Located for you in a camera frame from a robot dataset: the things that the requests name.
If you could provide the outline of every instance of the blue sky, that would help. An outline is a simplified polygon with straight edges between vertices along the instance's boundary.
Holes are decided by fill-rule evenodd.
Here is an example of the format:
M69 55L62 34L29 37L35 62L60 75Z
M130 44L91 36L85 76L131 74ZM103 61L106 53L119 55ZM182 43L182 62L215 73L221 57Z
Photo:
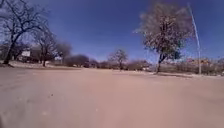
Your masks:
M118 48L130 59L157 61L157 55L147 52L142 37L133 31L139 27L140 13L150 0L31 0L51 11L50 27L61 41L72 44L73 53L83 53L105 60ZM224 1L169 0L185 5L191 3L201 42L202 56L224 57ZM197 45L189 42L183 50L186 56L197 56Z

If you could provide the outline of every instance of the tree trunk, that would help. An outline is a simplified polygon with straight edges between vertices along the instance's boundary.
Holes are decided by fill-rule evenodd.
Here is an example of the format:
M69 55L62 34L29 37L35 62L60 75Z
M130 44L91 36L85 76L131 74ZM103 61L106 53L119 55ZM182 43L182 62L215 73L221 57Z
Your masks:
M14 46L15 46L15 42L12 42L12 44L9 47L9 50L7 52L7 55L5 57L3 64L9 64L9 60L11 59L11 52L12 52L12 49L14 48Z
M120 71L123 69L122 63L119 63Z
M157 69L156 69L156 74L158 74L160 72L160 69L161 69L161 63L166 59L166 56L163 55L163 54L160 54L159 55L159 61L158 61L158 66L157 66Z
M43 60L42 65L43 65L43 67L46 67L46 60L45 59Z
M156 69L156 74L160 72L160 68L161 68L161 62L159 61L157 69Z

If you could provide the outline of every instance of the light pole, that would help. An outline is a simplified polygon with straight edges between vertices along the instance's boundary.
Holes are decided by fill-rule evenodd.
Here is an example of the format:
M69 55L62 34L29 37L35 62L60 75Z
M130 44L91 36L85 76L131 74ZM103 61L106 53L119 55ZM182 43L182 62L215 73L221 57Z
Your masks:
M191 9L191 6L190 4L188 3L188 8L189 8L189 11L190 11L190 14L191 14L191 17L192 17L192 23L193 23L193 26L194 26L194 31L195 31L195 36L196 36L196 40L197 40L197 45L198 45L198 67L199 67L199 75L201 75L201 48L200 48L200 41L199 41L199 37L198 37L198 31L197 31L197 26L196 26L196 23L195 23L195 19L194 19L194 15L193 15L193 12L192 12L192 9Z

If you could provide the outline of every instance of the dirt lot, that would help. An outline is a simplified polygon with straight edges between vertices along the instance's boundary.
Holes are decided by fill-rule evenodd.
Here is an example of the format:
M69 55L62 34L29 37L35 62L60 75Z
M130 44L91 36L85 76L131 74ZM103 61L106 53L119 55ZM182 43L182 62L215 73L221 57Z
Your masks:
M0 68L3 128L223 128L224 79Z

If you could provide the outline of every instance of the tree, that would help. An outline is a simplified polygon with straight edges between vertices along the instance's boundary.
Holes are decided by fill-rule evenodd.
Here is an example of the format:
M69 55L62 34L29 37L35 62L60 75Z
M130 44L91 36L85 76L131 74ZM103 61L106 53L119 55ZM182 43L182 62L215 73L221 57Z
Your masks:
M148 68L150 64L146 60L134 60L127 64L128 70L142 71L144 68Z
M75 59L75 65L77 65L78 67L81 67L81 66L86 67L86 68L89 67L89 57L88 56L79 54L79 55L74 56L74 59Z
M47 60L52 60L56 56L56 41L52 32L45 28L34 33L34 39L41 50L41 60L43 67Z
M89 66L91 68L97 68L99 66L99 63L95 59L89 59Z
M67 66L73 66L76 65L77 67L89 67L89 57L86 55L73 55L73 56L68 56L65 58L65 64Z
M28 4L24 0L5 0L4 9L7 18L3 19L2 27L5 37L10 41L4 64L8 64L12 50L22 35L41 29L47 24L47 20L44 17L44 9Z
M193 32L191 16L186 8L156 3L141 19L137 32L143 34L145 48L159 54L158 73L165 59L181 57L180 50Z
M120 70L123 69L123 63L128 59L127 54L125 53L124 50L122 49L118 49L117 51L115 51L114 53L112 53L109 56L109 61L111 62L115 62L116 64L119 65Z
M10 43L2 43L0 45L0 51L1 51L1 58L5 58L7 55L7 49L9 49ZM29 48L28 44L25 44L23 42L18 42L15 44L15 47L12 49L10 59L13 57L15 60L17 60L18 56L22 54L22 52Z
M57 43L56 51L59 57L62 58L62 63L67 56L70 56L72 50L72 46L69 43Z

